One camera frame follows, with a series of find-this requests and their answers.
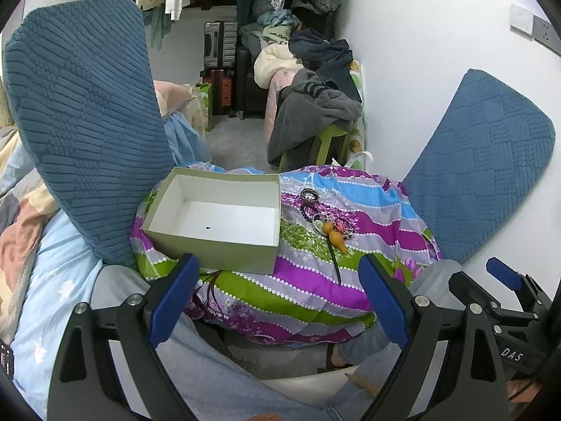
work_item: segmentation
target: green plastic stool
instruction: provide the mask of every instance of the green plastic stool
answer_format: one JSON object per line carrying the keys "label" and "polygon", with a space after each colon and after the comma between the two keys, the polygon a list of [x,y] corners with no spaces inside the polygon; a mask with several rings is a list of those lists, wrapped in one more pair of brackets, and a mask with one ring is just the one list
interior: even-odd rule
{"label": "green plastic stool", "polygon": [[[351,134],[343,129],[340,129],[337,125],[332,123],[328,127],[322,129],[318,134],[321,145],[319,147],[318,158],[316,159],[316,166],[323,166],[327,161],[327,153],[329,153],[329,147],[331,146],[331,139],[334,137],[345,136],[343,142],[343,147],[341,148],[341,153],[339,154],[339,159],[337,160],[340,165],[343,165],[345,160],[344,157],[347,155],[347,150],[349,149],[349,139]],[[284,169],[284,164],[286,162],[286,153],[284,153],[280,159],[279,172]]]}

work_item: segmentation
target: jeans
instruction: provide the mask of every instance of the jeans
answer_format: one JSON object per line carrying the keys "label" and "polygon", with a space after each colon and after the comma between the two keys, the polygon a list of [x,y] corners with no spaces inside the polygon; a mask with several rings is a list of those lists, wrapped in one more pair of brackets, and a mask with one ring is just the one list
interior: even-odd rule
{"label": "jeans", "polygon": [[[459,269],[453,261],[435,263],[411,284],[410,289],[413,294],[428,295],[437,305],[458,306],[459,302],[453,302],[455,298],[448,292],[446,284],[450,275]],[[90,303],[93,309],[113,307],[120,305],[131,294],[144,293],[148,288],[149,285],[136,272],[122,266],[107,266],[96,280]],[[110,346],[131,409],[148,416],[128,371],[121,345],[112,342]],[[388,377],[400,353],[395,344],[388,343],[378,323],[343,344],[341,349],[349,362],[361,362],[357,374],[364,375],[379,386]],[[264,413],[280,414],[284,421],[356,421],[372,403],[368,391],[350,382],[323,407],[290,399],[264,385],[211,347],[198,335],[187,315],[181,315],[172,336],[158,346],[156,353],[173,384],[200,421],[223,421],[225,417],[229,421],[246,421]],[[434,378],[425,380],[427,389],[424,387],[421,390],[416,413],[426,407],[438,377],[437,367],[438,362]]]}

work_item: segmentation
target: blue gripper pad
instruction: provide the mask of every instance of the blue gripper pad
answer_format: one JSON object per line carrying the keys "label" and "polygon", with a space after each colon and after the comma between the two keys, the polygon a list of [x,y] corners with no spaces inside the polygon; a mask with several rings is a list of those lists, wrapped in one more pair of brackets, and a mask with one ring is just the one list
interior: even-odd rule
{"label": "blue gripper pad", "polygon": [[485,265],[487,272],[495,277],[499,282],[512,291],[518,291],[522,288],[522,280],[516,271],[510,269],[498,258],[491,258]]}
{"label": "blue gripper pad", "polygon": [[358,279],[388,339],[403,350],[409,343],[405,313],[367,256],[358,262]]}
{"label": "blue gripper pad", "polygon": [[154,348],[169,339],[198,281],[197,258],[194,256],[187,260],[182,258],[178,264],[183,264],[183,268],[152,313],[148,341]]}

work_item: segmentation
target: metal screw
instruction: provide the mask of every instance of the metal screw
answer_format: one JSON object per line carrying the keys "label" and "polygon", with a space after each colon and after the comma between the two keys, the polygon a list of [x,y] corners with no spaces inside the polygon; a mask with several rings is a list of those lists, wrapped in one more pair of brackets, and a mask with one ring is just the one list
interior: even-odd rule
{"label": "metal screw", "polygon": [[415,298],[415,303],[419,307],[428,307],[430,305],[430,299],[426,296],[417,296]]}
{"label": "metal screw", "polygon": [[481,312],[483,312],[483,309],[481,308],[481,305],[479,305],[478,303],[472,303],[469,305],[469,309],[475,313],[476,315],[479,315]]}
{"label": "metal screw", "polygon": [[128,305],[135,306],[139,305],[144,300],[142,294],[133,294],[127,298]]}
{"label": "metal screw", "polygon": [[76,307],[74,307],[74,312],[76,312],[78,315],[81,315],[86,310],[88,310],[88,304],[86,302],[81,302],[76,305]]}

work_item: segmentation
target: box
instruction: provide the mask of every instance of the box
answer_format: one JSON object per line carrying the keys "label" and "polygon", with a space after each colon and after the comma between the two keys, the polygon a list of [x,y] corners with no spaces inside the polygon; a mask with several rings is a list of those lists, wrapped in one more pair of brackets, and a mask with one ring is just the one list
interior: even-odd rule
{"label": "box", "polygon": [[174,168],[142,229],[155,247],[201,268],[272,274],[281,224],[277,174],[243,175]]}

